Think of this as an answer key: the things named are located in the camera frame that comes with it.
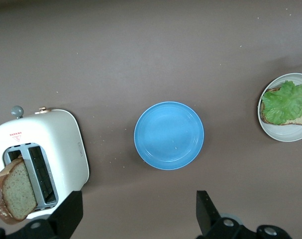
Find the bread crust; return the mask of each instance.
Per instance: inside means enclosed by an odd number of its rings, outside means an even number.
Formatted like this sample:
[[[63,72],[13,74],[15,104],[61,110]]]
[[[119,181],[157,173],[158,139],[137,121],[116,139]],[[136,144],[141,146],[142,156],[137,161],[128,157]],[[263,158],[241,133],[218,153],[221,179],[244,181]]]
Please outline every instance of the bread crust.
[[[23,162],[22,158],[15,159],[0,172],[0,218],[6,224],[10,224],[10,225],[19,223],[28,216],[28,215],[26,215],[25,218],[23,218],[23,219],[15,218],[8,210],[7,202],[4,199],[4,196],[2,193],[2,186],[4,184],[4,181],[9,176],[10,172],[15,168],[15,166],[17,166],[18,164],[20,164],[22,162]]]

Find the sandwich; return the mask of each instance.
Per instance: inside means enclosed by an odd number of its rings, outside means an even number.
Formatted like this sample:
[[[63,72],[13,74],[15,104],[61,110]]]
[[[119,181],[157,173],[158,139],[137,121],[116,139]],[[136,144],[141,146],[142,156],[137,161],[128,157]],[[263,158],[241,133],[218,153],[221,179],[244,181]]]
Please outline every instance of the sandwich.
[[[34,211],[37,201],[23,158],[17,158],[0,172],[0,218],[16,224]]]
[[[285,81],[280,87],[269,89],[262,96],[260,118],[274,125],[302,125],[302,84]]]

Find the open-faced sandwich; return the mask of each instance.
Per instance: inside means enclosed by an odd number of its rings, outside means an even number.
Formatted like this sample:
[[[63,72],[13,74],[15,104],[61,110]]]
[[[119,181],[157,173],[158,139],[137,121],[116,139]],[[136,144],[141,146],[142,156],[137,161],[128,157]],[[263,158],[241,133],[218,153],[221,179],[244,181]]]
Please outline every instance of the open-faced sandwich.
[[[302,84],[285,81],[266,91],[260,104],[260,117],[274,125],[302,125]]]

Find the toaster slot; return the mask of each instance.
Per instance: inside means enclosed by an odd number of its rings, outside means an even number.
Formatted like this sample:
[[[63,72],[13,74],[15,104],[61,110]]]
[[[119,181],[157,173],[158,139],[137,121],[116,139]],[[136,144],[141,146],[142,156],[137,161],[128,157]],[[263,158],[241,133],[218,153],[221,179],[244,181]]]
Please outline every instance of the toaster slot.
[[[29,153],[45,203],[48,204],[56,202],[56,196],[54,194],[48,170],[41,153],[41,148],[39,146],[29,148]]]
[[[4,164],[8,165],[18,157],[24,159],[35,193],[37,200],[35,211],[54,207],[58,203],[58,193],[45,150],[36,143],[12,146],[4,152]]]
[[[8,152],[8,156],[9,156],[10,162],[12,162],[14,159],[21,157],[21,152],[20,152],[20,150],[11,151],[11,152]]]

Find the plate rim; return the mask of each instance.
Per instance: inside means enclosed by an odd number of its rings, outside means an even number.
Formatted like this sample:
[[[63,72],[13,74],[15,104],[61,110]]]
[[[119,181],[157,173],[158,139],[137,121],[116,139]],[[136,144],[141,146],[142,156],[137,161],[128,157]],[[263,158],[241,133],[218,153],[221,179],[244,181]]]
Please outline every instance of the plate rim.
[[[201,131],[200,131],[200,134],[202,135],[202,140],[199,142],[200,143],[200,147],[198,148],[198,152],[195,154],[195,156],[191,159],[191,160],[188,160],[187,163],[183,164],[182,166],[179,166],[179,167],[172,167],[172,168],[162,168],[162,167],[158,167],[158,166],[155,166],[155,165],[152,165],[150,162],[148,162],[147,160],[145,160],[145,158],[140,154],[139,150],[138,150],[138,147],[137,147],[137,143],[136,143],[136,130],[138,128],[138,125],[141,121],[141,119],[153,108],[155,107],[158,107],[159,105],[164,105],[164,104],[176,104],[176,105],[179,105],[179,106],[182,106],[182,107],[185,107],[187,108],[188,110],[190,110],[195,116],[196,118],[198,119],[199,123],[200,123],[200,126],[201,126]],[[152,106],[150,106],[149,108],[147,108],[142,114],[141,116],[139,117],[139,119],[137,120],[136,124],[135,124],[135,128],[134,128],[134,145],[135,145],[135,149],[136,151],[138,152],[138,155],[143,159],[144,162],[146,162],[147,164],[149,164],[150,166],[154,167],[154,168],[157,168],[157,169],[161,169],[161,170],[176,170],[176,169],[180,169],[180,168],[183,168],[185,167],[186,165],[190,164],[192,161],[195,160],[195,158],[197,158],[197,156],[199,155],[199,153],[201,152],[201,149],[202,149],[202,146],[203,146],[203,143],[204,143],[204,138],[205,138],[205,129],[204,129],[204,125],[202,123],[202,120],[201,118],[199,117],[199,115],[189,106],[183,104],[183,103],[180,103],[180,102],[176,102],[176,101],[164,101],[164,102],[159,102],[159,103],[156,103]]]
[[[263,131],[271,138],[277,140],[277,141],[281,141],[281,142],[295,142],[295,141],[298,141],[298,140],[301,140],[302,137],[299,137],[297,139],[292,139],[292,140],[283,140],[283,139],[279,139],[279,138],[276,138],[272,135],[269,134],[268,130],[265,129],[264,125],[266,123],[264,123],[262,120],[261,120],[261,117],[260,117],[260,104],[261,104],[261,100],[262,100],[262,96],[265,94],[265,92],[270,88],[272,87],[272,85],[279,81],[280,79],[282,79],[283,77],[286,77],[286,76],[289,76],[289,75],[301,75],[302,76],[302,73],[297,73],[297,72],[294,72],[294,73],[287,73],[287,74],[284,74],[284,75],[281,75],[277,78],[275,78],[274,80],[272,80],[267,86],[266,88],[264,89],[264,91],[262,92],[260,98],[259,98],[259,101],[258,101],[258,106],[257,106],[257,116],[258,116],[258,121],[259,121],[259,124],[261,126],[261,128],[263,129]]]

